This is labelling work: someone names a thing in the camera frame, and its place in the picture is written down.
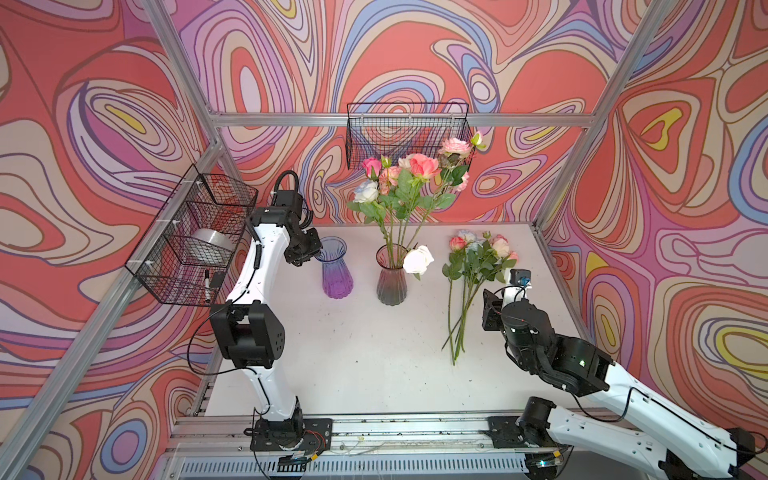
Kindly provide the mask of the coral pink rose stem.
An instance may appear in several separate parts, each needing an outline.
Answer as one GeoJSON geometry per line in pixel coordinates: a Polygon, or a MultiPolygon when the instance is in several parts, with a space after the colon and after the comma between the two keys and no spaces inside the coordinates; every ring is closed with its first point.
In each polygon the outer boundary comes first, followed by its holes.
{"type": "Polygon", "coordinates": [[[410,250],[416,237],[435,209],[434,194],[425,188],[439,174],[436,158],[416,153],[398,159],[400,174],[395,192],[395,218],[399,224],[398,244],[410,250]]]}

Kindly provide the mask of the pink grey glass vase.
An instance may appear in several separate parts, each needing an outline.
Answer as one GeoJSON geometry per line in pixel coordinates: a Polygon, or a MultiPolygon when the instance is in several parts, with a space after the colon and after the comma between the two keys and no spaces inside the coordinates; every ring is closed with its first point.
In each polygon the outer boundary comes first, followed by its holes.
{"type": "Polygon", "coordinates": [[[384,245],[376,253],[380,267],[376,294],[384,305],[400,305],[407,297],[407,280],[403,269],[406,253],[406,249],[399,244],[384,245]]]}

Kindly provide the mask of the purple blue glass vase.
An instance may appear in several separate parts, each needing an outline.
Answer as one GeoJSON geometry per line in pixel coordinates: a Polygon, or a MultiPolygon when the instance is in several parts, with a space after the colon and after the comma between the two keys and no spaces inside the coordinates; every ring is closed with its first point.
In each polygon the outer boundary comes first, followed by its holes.
{"type": "Polygon", "coordinates": [[[346,265],[346,242],[338,236],[321,239],[321,250],[315,256],[322,267],[322,288],[331,299],[343,299],[354,288],[352,275],[346,265]]]}

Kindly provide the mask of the pale blue rose stem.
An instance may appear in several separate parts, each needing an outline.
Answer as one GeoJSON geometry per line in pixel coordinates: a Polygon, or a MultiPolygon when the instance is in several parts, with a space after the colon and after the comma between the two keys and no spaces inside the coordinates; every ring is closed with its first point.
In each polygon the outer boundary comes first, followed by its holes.
{"type": "Polygon", "coordinates": [[[401,267],[404,255],[397,247],[393,202],[380,193],[378,182],[368,179],[356,187],[347,207],[352,212],[360,213],[365,223],[378,225],[385,242],[388,266],[401,267]]]}

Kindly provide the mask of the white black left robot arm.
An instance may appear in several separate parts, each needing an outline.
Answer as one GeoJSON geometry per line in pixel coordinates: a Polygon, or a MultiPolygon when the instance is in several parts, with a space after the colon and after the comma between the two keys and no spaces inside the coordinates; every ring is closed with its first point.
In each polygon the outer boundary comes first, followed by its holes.
{"type": "Polygon", "coordinates": [[[278,363],[286,331],[269,301],[279,267],[300,267],[322,250],[314,213],[299,192],[299,176],[281,172],[270,204],[257,207],[245,220],[250,248],[234,290],[211,306],[211,325],[219,352],[232,363],[227,373],[244,376],[258,399],[244,434],[253,452],[282,450],[294,458],[314,458],[326,447],[325,437],[305,425],[298,396],[288,386],[278,363]]]}

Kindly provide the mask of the small pink bud rose stem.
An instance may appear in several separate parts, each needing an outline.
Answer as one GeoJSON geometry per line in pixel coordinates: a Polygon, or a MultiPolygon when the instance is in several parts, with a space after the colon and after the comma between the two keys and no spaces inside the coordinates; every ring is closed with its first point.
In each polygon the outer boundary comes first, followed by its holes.
{"type": "Polygon", "coordinates": [[[439,174],[425,188],[426,193],[435,195],[433,212],[450,206],[457,195],[467,188],[471,157],[478,149],[485,148],[482,133],[475,130],[468,140],[458,137],[443,140],[437,153],[429,156],[436,158],[440,167],[439,174]]]}

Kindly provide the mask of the pink spray rose stem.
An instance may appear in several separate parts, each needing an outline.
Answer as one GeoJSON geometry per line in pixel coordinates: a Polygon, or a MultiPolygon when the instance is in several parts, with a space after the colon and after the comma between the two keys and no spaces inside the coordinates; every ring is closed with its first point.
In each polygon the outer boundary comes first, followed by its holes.
{"type": "Polygon", "coordinates": [[[398,177],[400,169],[393,164],[393,161],[387,157],[382,156],[379,159],[380,169],[377,174],[378,182],[378,202],[381,206],[382,213],[382,232],[386,241],[386,245],[389,253],[392,253],[394,244],[398,242],[394,229],[395,224],[398,222],[396,217],[396,210],[399,207],[399,200],[394,196],[395,190],[398,185],[398,177]]]}

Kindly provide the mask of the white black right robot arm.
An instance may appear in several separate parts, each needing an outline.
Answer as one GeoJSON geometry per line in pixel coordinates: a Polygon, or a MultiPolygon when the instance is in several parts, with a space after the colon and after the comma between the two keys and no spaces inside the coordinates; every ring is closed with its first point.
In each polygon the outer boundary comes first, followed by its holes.
{"type": "Polygon", "coordinates": [[[490,419],[495,446],[577,447],[652,479],[749,478],[744,467],[758,454],[751,432],[718,427],[651,392],[595,345],[556,333],[523,292],[521,286],[484,291],[483,329],[501,333],[507,357],[520,370],[616,416],[600,418],[532,396],[513,424],[490,419]]]}

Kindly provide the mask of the bright pink rose stem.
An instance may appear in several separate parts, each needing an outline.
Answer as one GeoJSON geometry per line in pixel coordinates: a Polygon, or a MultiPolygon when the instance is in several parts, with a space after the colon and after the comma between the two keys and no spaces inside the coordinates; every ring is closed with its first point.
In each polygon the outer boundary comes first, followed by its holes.
{"type": "Polygon", "coordinates": [[[371,181],[377,181],[382,169],[382,162],[377,158],[367,158],[362,161],[362,167],[366,177],[371,181]]]}

